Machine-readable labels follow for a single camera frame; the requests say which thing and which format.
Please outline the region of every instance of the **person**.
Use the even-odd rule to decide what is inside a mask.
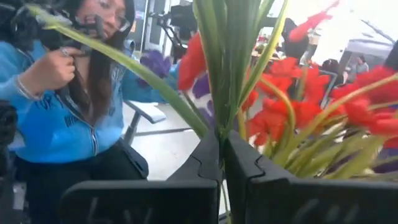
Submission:
[[[351,73],[347,77],[347,83],[353,83],[356,76],[360,73],[368,72],[369,65],[366,63],[363,55],[357,58],[357,64],[352,67]]]
[[[105,43],[121,50],[135,17],[132,0],[67,0],[63,9],[82,21],[102,17]],[[148,173],[144,158],[120,140],[122,106],[123,100],[161,101],[159,92],[142,88],[135,74],[103,54],[74,57],[81,53],[72,47],[51,51],[36,40],[22,54],[0,42],[0,100],[11,102],[19,116],[23,145],[15,149],[15,164],[27,184],[32,224],[61,223],[57,207],[74,184],[145,179]],[[56,90],[76,78],[81,85],[62,100]]]
[[[338,68],[339,68],[338,61],[336,59],[332,59],[332,58],[329,58],[328,60],[324,61],[322,63],[322,66],[320,67],[320,69],[323,71],[331,72],[331,73],[334,73],[337,75],[336,80],[333,84],[333,87],[344,83],[344,76],[339,74]]]

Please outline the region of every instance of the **long dark hair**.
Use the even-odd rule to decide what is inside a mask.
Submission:
[[[64,10],[75,15],[82,3],[87,0],[66,0]],[[134,1],[125,0],[126,19],[132,25],[135,18]],[[116,48],[123,48],[123,41],[130,32],[131,26],[124,32],[116,32],[106,44]],[[91,53],[87,78],[87,93],[84,91],[80,77],[76,76],[69,84],[70,97],[79,106],[87,122],[94,125],[109,109],[112,98],[112,60],[94,50]]]

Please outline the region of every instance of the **glasses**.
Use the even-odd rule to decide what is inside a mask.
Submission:
[[[101,8],[101,14],[103,15],[109,15],[113,14],[116,18],[116,28],[120,31],[123,32],[125,31],[129,26],[130,22],[124,17],[124,15],[118,15],[118,9],[117,7],[112,4],[110,0],[95,0],[99,8]]]

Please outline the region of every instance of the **green stem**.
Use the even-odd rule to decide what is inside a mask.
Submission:
[[[290,142],[293,138],[294,135],[294,127],[296,125],[296,117],[294,113],[294,109],[292,104],[290,103],[289,97],[280,89],[278,89],[275,85],[273,85],[271,82],[265,80],[264,78],[261,78],[260,81],[265,84],[268,88],[272,90],[272,92],[275,94],[278,99],[280,99],[284,105],[287,108],[287,119],[289,123],[289,131],[287,131],[288,136],[286,137],[287,142]]]
[[[221,183],[221,191],[222,191],[223,196],[224,196],[226,222],[227,222],[227,224],[232,224],[231,215],[229,214],[229,210],[228,210],[228,201],[227,201],[226,191],[225,191],[224,184],[222,184],[222,183]]]
[[[248,136],[246,134],[246,125],[244,123],[244,112],[242,109],[238,111],[238,124],[239,124],[239,135],[245,141],[248,141]]]

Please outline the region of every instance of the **green leaf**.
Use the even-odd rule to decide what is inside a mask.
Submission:
[[[66,25],[59,23],[53,16],[41,10],[41,8],[28,4],[28,8],[33,14],[42,17],[47,25],[61,34],[70,37],[76,41],[85,44],[92,49],[95,49],[102,54],[105,54],[109,58],[113,59],[117,63],[124,65],[127,69],[136,73],[144,79],[154,89],[159,90],[160,94],[170,103],[170,105],[176,110],[176,112],[188,123],[189,126],[196,132],[199,138],[202,138],[206,132],[207,127],[200,118],[191,110],[191,108],[180,98],[178,93],[173,90],[168,84],[166,84],[161,78],[141,65],[134,59],[124,55],[121,51],[116,50],[98,40],[92,39],[85,34],[81,34]]]
[[[250,92],[253,90],[254,86],[261,78],[262,71],[264,71],[269,59],[271,58],[272,54],[275,52],[275,47],[279,41],[280,35],[282,34],[283,28],[285,26],[285,20],[286,20],[287,8],[289,6],[289,2],[290,2],[289,0],[284,1],[282,9],[279,12],[276,25],[272,31],[271,38],[266,48],[262,51],[259,60],[257,61],[254,68],[250,72],[249,80],[246,82],[241,93],[241,98],[239,100],[239,107],[242,106],[242,104],[248,98]]]
[[[371,136],[369,137],[369,146],[365,147],[358,154],[350,159],[346,164],[342,165],[334,173],[325,176],[327,179],[348,179],[355,174],[358,174],[369,167],[376,156],[379,154],[380,147],[382,147],[384,137]]]
[[[313,177],[321,170],[325,170],[328,166],[332,166],[335,162],[340,161],[342,158],[358,151],[364,142],[367,144],[367,139],[363,139],[364,132],[360,132],[343,142],[335,144],[323,152],[317,154],[311,162],[309,162],[298,174],[298,177]]]
[[[331,133],[315,141],[310,147],[299,149],[300,152],[298,156],[294,159],[292,165],[288,167],[288,170],[293,174],[299,173],[307,164],[311,163],[317,152],[320,152],[323,147],[331,146],[335,140],[335,136],[338,135],[343,128],[344,125],[342,124],[335,128]]]

